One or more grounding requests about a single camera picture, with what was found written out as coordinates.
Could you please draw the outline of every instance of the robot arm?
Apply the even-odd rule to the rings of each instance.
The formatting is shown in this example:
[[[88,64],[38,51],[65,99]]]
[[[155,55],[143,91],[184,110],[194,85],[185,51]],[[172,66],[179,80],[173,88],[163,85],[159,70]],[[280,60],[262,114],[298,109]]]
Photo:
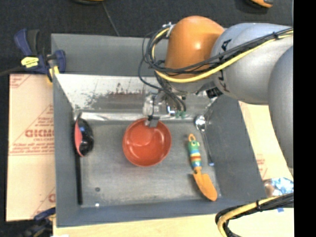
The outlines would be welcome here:
[[[170,34],[167,55],[156,61],[151,48],[162,32]],[[215,90],[246,103],[269,105],[280,147],[293,170],[292,28],[243,23],[223,29],[208,18],[191,16],[156,36],[147,50],[165,89],[181,99]]]

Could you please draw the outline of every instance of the black floor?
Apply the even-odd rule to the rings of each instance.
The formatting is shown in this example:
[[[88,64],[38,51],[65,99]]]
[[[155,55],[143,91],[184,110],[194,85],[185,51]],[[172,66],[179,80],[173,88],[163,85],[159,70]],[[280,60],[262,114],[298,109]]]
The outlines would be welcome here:
[[[244,22],[292,26],[292,1],[274,0],[270,9],[252,7],[245,0],[106,0],[116,26],[102,6],[72,0],[0,0],[0,72],[19,65],[21,53],[14,34],[40,29],[40,45],[50,50],[51,33],[83,33],[142,37],[163,24],[190,15],[208,17],[224,28]],[[5,222],[8,135],[8,77],[0,77],[0,237],[13,237],[32,222]]]

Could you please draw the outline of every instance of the yellow label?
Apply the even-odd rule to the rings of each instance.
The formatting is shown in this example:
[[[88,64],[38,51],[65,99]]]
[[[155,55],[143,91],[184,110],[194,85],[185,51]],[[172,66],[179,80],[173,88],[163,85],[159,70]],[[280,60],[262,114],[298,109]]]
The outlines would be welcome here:
[[[37,66],[39,64],[39,59],[37,57],[25,57],[21,61],[21,64],[28,69]]]
[[[49,73],[50,73],[50,76],[53,78],[53,75],[54,74],[59,74],[59,69],[57,66],[54,66],[53,68],[50,68],[49,69]]]

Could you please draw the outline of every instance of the orange bowl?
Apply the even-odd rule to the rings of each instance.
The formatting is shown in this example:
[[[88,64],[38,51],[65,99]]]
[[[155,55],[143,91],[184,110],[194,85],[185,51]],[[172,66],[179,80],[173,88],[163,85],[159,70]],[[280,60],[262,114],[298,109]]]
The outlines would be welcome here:
[[[158,121],[156,127],[145,125],[141,118],[128,126],[123,136],[123,152],[134,165],[148,167],[162,162],[171,148],[171,133]]]

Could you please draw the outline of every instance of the yellow cable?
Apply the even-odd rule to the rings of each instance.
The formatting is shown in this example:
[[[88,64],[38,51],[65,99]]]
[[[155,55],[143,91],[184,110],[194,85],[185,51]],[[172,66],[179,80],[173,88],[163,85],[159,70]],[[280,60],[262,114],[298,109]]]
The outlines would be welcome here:
[[[258,204],[262,205],[262,204],[264,204],[266,202],[269,202],[271,200],[274,200],[276,198],[278,198],[278,197],[269,197],[269,198],[266,198],[266,199],[258,201]],[[246,204],[246,205],[238,207],[238,208],[236,208],[236,209],[224,214],[223,216],[221,216],[219,218],[218,222],[217,222],[217,228],[218,228],[219,232],[221,233],[221,235],[223,237],[227,237],[227,235],[225,233],[225,230],[223,228],[223,225],[224,225],[225,222],[227,222],[229,219],[231,219],[231,218],[233,218],[233,217],[235,217],[237,215],[240,215],[240,214],[242,214],[242,213],[244,213],[246,211],[250,211],[250,210],[252,210],[252,209],[254,209],[256,207],[257,207],[257,203],[256,202],[250,203],[250,204]]]
[[[280,36],[279,38],[285,38],[285,37],[288,37],[288,36],[291,36],[291,34],[289,34],[289,35],[284,35],[284,36]],[[212,70],[210,70],[210,71],[207,71],[207,72],[205,72],[205,73],[203,73],[203,74],[200,74],[200,75],[198,75],[198,76],[195,76],[195,77],[186,78],[186,79],[178,79],[178,78],[169,77],[169,76],[167,76],[167,75],[165,75],[165,74],[163,74],[162,72],[157,71],[157,70],[156,70],[156,73],[157,73],[160,77],[162,77],[163,79],[165,79],[165,80],[167,80],[167,81],[177,82],[177,83],[187,83],[187,82],[193,82],[193,81],[201,80],[201,79],[203,79],[203,78],[205,78],[205,77],[209,77],[210,75],[212,75],[212,74],[214,74],[214,73],[216,73],[216,72],[218,72],[218,71],[220,71],[220,70],[226,68],[227,66],[229,66],[229,65],[231,65],[232,63],[238,61],[239,59],[241,59],[242,57],[246,56],[247,54],[249,54],[249,53],[251,53],[251,52],[257,50],[258,48],[262,47],[263,45],[266,45],[266,44],[268,44],[268,43],[270,43],[270,42],[272,42],[272,41],[274,41],[274,40],[276,40],[276,39],[270,39],[270,40],[268,40],[268,41],[262,43],[261,45],[258,45],[258,46],[256,46],[256,47],[254,47],[254,48],[252,48],[252,49],[250,49],[250,50],[244,52],[244,53],[241,53],[241,54],[238,55],[238,56],[235,56],[234,58],[232,58],[232,59],[230,59],[229,61],[227,61],[227,62],[221,64],[220,66],[216,67],[215,69],[212,69]]]
[[[159,38],[160,36],[162,36],[165,32],[168,32],[168,31],[169,31],[169,28],[170,28],[170,27],[168,27],[168,28],[162,30],[162,31],[155,37],[154,40],[158,39],[158,38]],[[153,45],[153,48],[152,48],[152,56],[153,56],[153,57],[155,56],[155,46],[156,46],[156,44],[154,44],[154,45]]]

